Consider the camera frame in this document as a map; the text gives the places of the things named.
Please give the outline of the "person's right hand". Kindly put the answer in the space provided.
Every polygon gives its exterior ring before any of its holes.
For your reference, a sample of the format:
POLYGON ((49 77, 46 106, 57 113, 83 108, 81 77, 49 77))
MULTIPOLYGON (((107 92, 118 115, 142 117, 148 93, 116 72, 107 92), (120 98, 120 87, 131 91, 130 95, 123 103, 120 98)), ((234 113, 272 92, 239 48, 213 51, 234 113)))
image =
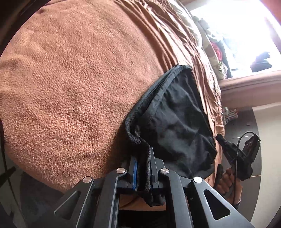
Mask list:
POLYGON ((219 193, 226 194, 229 192, 230 187, 234 185, 235 180, 236 180, 235 190, 233 190, 231 195, 227 198, 227 201, 232 205, 237 205, 240 202, 243 187, 241 185, 241 180, 235 179, 234 173, 231 168, 228 168, 224 172, 216 188, 216 190, 219 193))

